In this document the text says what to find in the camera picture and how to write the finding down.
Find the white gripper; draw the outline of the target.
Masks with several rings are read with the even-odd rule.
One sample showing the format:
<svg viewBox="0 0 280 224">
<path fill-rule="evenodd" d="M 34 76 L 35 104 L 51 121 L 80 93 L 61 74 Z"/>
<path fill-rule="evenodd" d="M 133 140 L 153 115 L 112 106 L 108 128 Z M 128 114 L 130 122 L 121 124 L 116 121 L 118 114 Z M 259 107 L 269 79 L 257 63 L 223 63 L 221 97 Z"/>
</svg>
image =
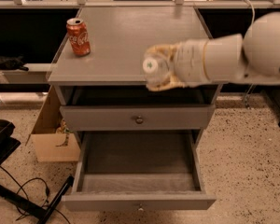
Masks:
<svg viewBox="0 0 280 224">
<path fill-rule="evenodd" d="M 208 84 L 203 68 L 203 48 L 207 39 L 190 39 L 177 44 L 160 44 L 148 48 L 148 57 L 161 57 L 167 62 L 174 60 L 175 75 L 170 75 L 160 84 L 146 84 L 150 91 L 168 91 L 175 88 L 197 87 Z"/>
</svg>

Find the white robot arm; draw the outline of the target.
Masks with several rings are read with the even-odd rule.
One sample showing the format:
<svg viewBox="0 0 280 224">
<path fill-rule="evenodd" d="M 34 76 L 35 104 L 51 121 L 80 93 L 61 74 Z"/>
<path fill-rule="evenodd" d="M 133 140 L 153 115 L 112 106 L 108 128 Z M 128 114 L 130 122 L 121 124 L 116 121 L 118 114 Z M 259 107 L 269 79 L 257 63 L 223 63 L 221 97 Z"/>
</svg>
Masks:
<svg viewBox="0 0 280 224">
<path fill-rule="evenodd" d="M 253 21 L 244 35 L 189 39 L 145 52 L 150 91 L 216 83 L 280 85 L 280 12 Z"/>
</svg>

